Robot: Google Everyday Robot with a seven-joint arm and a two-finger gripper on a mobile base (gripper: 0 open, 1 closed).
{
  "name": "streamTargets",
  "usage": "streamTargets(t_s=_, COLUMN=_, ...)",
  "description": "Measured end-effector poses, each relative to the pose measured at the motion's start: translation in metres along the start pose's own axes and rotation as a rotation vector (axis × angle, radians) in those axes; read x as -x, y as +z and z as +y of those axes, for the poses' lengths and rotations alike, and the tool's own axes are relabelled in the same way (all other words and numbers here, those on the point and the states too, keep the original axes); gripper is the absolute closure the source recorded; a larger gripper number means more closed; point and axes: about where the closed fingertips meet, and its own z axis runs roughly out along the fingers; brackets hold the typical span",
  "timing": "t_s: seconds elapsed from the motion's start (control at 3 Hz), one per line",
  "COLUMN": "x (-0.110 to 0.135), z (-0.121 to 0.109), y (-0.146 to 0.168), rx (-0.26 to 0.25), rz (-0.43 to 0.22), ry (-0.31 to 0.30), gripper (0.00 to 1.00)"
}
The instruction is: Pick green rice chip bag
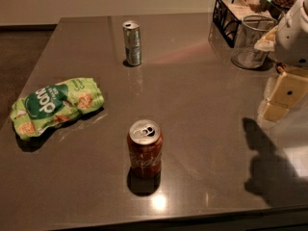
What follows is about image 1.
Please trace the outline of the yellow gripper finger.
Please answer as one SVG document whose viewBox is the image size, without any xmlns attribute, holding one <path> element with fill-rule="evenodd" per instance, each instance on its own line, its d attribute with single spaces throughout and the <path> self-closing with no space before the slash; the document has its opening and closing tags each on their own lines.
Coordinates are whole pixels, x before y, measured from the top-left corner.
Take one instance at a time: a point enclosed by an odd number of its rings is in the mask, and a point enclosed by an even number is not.
<svg viewBox="0 0 308 231">
<path fill-rule="evenodd" d="M 277 122 L 308 94 L 308 70 L 293 67 L 270 76 L 258 114 L 261 118 Z"/>
</svg>

